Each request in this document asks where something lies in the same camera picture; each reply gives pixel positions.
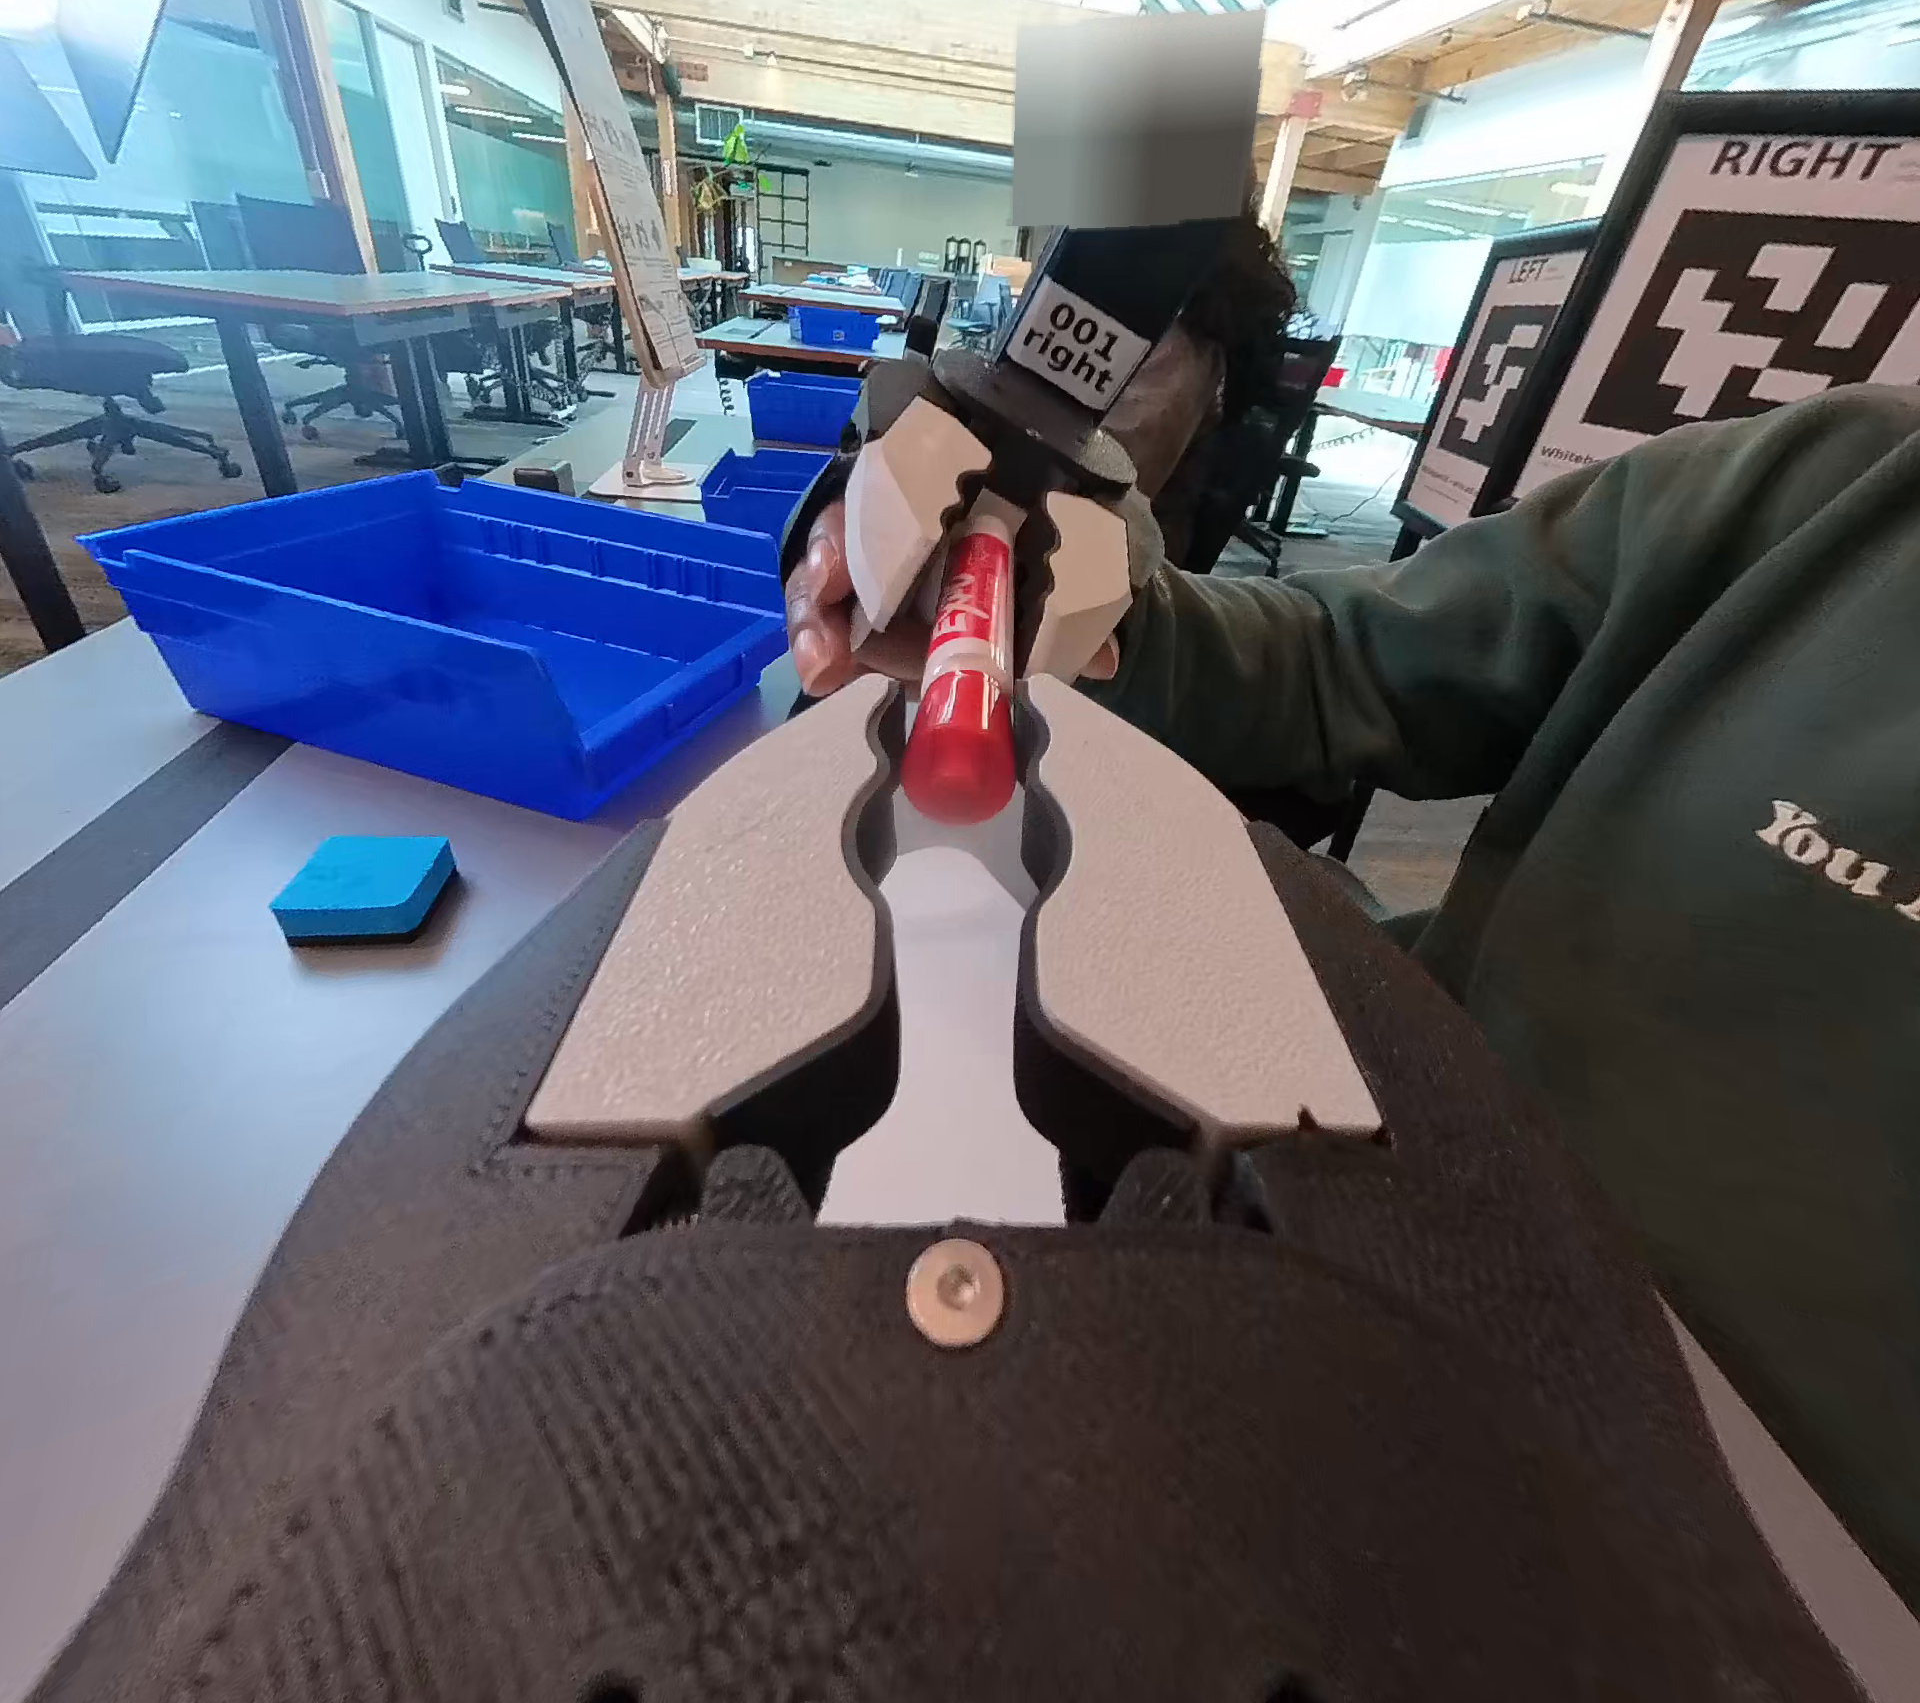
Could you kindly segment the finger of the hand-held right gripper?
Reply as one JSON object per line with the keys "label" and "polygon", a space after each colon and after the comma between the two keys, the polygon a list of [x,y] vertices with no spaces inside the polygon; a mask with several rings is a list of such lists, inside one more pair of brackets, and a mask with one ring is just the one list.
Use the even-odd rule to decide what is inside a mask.
{"label": "finger of the hand-held right gripper", "polygon": [[1116,503],[1048,492],[1041,523],[1034,675],[1106,678],[1117,666],[1117,630],[1162,559],[1156,517],[1132,487]]}
{"label": "finger of the hand-held right gripper", "polygon": [[852,462],[845,557],[856,652],[919,593],[947,529],[987,477],[987,447],[947,408],[911,401]]}

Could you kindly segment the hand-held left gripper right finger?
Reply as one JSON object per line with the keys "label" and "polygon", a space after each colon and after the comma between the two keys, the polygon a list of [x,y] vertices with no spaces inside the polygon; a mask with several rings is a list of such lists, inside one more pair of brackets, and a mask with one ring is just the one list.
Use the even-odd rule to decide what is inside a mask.
{"label": "hand-held left gripper right finger", "polygon": [[1013,1086],[1065,1161],[1225,1161],[1383,1117],[1245,819],[1079,691],[1020,691]]}

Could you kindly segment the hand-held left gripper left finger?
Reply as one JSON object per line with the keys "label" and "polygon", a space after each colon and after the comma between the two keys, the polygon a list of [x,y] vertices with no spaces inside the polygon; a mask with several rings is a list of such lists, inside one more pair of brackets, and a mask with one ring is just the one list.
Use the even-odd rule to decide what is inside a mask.
{"label": "hand-held left gripper left finger", "polygon": [[899,1086],[899,687],[859,678],[665,819],[525,1111],[542,1146],[839,1155]]}

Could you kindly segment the red dry erase marker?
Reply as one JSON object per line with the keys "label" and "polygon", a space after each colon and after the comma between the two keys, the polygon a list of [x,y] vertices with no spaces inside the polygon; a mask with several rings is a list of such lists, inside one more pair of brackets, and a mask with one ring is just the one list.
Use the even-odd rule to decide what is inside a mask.
{"label": "red dry erase marker", "polygon": [[976,517],[947,545],[934,600],[922,689],[947,677],[981,677],[1005,691],[1013,673],[1018,531],[999,517]]}

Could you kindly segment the red marker cap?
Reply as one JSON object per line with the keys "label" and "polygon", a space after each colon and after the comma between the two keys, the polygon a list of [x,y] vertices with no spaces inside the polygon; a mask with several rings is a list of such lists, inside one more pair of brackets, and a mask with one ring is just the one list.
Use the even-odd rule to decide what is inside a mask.
{"label": "red marker cap", "polygon": [[927,682],[899,755],[899,790],[924,819],[974,828],[1000,815],[1018,779],[1013,708],[984,668]]}

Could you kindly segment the blue foam eraser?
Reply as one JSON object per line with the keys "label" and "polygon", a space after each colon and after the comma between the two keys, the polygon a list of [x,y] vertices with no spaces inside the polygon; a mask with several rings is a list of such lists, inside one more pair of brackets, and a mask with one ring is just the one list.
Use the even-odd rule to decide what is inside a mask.
{"label": "blue foam eraser", "polygon": [[271,902],[288,947],[405,943],[456,875],[446,836],[333,836]]}

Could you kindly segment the person's right hand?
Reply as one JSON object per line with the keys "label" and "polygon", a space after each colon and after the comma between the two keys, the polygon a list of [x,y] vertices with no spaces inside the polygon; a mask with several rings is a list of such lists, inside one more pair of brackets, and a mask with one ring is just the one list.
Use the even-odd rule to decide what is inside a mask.
{"label": "person's right hand", "polygon": [[852,641],[853,588],[847,571],[847,511],[828,503],[807,529],[783,579],[790,660],[812,702],[863,675]]}

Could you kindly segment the black office chair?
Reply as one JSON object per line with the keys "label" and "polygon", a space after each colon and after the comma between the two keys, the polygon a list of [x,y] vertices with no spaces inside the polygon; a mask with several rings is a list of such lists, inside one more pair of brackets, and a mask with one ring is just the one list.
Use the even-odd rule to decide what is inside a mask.
{"label": "black office chair", "polygon": [[27,440],[3,440],[3,460],[14,477],[31,482],[31,455],[84,447],[90,487],[113,495],[122,483],[111,460],[135,455],[141,445],[157,445],[207,458],[226,482],[240,480],[242,467],[221,440],[164,420],[166,405],[155,383],[162,376],[184,372],[188,361],[177,348],[138,334],[18,336],[1,347],[3,387],[23,394],[90,398],[92,411]]}
{"label": "black office chair", "polygon": [[1262,559],[1266,579],[1279,575],[1301,483],[1319,477],[1309,460],[1316,401],[1338,347],[1341,336],[1335,329],[1313,336],[1284,334],[1228,434],[1221,470],[1228,538]]}

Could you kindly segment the printed instruction sign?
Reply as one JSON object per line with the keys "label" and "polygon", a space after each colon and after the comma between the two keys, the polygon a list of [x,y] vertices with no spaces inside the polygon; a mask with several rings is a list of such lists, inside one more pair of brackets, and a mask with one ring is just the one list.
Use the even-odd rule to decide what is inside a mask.
{"label": "printed instruction sign", "polygon": [[590,0],[522,0],[578,120],[636,373],[663,391],[701,364],[650,173]]}

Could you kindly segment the small black white tag sign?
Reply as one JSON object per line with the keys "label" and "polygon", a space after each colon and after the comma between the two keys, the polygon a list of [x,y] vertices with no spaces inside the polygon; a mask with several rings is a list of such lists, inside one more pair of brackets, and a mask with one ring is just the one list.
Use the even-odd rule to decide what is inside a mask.
{"label": "small black white tag sign", "polygon": [[1599,223],[1553,224],[1490,245],[1393,503],[1393,557],[1489,504],[1523,388],[1597,241]]}

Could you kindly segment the person's green sweatshirt torso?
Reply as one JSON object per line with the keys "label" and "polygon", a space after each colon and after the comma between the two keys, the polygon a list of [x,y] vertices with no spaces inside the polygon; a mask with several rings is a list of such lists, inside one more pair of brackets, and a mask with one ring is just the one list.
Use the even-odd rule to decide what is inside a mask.
{"label": "person's green sweatshirt torso", "polygon": [[1916,1607],[1916,394],[1681,427],[1387,579],[1421,957]]}

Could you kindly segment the black tape strip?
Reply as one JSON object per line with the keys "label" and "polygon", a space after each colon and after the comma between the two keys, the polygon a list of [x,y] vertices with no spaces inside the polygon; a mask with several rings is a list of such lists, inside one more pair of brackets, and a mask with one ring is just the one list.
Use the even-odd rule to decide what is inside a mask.
{"label": "black tape strip", "polygon": [[1,890],[1,1005],[9,1006],[236,794],[289,748],[219,725]]}

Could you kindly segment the wooden top desk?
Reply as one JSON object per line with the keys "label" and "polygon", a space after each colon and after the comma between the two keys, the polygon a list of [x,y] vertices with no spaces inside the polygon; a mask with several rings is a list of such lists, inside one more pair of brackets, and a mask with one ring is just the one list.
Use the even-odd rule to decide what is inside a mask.
{"label": "wooden top desk", "polygon": [[270,499],[301,486],[283,441],[252,338],[274,323],[331,323],[353,347],[394,369],[402,451],[386,451],[377,472],[452,470],[480,476],[487,462],[456,457],[442,416],[429,347],[452,334],[494,333],[516,344],[517,329],[559,314],[563,291],[525,281],[447,275],[337,276],[313,271],[88,271],[52,268],[64,293],[122,297],[164,314],[213,323],[226,379],[252,467]]}

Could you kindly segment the large black white tag sign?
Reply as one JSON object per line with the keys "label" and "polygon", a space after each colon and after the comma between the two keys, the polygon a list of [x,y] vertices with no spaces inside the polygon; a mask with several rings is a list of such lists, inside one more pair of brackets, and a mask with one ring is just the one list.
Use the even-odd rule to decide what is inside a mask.
{"label": "large black white tag sign", "polygon": [[1671,429],[1917,379],[1917,92],[1657,104],[1529,373],[1508,507]]}

